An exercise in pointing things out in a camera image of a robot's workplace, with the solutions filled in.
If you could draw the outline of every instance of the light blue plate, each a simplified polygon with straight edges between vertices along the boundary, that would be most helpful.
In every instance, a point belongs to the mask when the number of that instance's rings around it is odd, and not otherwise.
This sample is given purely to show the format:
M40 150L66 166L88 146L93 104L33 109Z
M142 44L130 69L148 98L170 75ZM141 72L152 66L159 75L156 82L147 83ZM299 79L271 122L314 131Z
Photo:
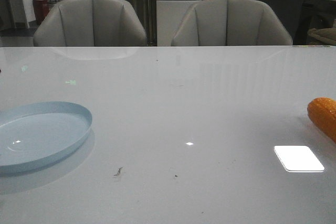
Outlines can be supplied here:
M0 112L0 174L56 162L88 137L92 114L69 102L41 102Z

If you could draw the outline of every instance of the corn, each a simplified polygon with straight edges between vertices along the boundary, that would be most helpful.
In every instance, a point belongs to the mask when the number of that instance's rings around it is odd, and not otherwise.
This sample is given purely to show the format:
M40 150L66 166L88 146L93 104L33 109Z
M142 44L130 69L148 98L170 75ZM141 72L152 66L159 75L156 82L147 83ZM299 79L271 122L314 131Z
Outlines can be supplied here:
M316 98L308 104L307 111L310 120L336 143L336 101Z

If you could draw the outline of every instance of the white table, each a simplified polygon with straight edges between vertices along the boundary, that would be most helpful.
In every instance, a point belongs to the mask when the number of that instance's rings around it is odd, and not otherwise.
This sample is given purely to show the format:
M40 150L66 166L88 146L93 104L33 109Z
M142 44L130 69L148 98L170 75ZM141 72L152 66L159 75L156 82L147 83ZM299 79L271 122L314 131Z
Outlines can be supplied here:
M336 99L335 47L0 48L0 69L0 111L93 115L67 159L0 177L1 224L336 220L336 144L307 117ZM324 172L287 172L276 145L308 146Z

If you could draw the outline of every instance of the chair backrest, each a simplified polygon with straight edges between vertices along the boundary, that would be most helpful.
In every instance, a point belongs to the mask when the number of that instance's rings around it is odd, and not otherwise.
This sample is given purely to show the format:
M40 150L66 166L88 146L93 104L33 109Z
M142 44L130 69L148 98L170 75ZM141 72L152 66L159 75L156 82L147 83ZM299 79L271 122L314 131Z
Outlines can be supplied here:
M36 30L34 46L146 46L146 33L125 0L63 0Z
M273 10L257 0L204 0L186 12L172 46L292 45Z

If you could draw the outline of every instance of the red trash can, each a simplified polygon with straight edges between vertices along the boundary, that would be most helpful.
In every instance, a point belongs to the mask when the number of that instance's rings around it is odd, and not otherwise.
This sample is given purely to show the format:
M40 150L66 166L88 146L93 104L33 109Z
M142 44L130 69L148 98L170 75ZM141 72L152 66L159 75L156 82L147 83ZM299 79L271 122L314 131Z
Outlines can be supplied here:
M39 25L49 13L47 0L33 0L36 23Z

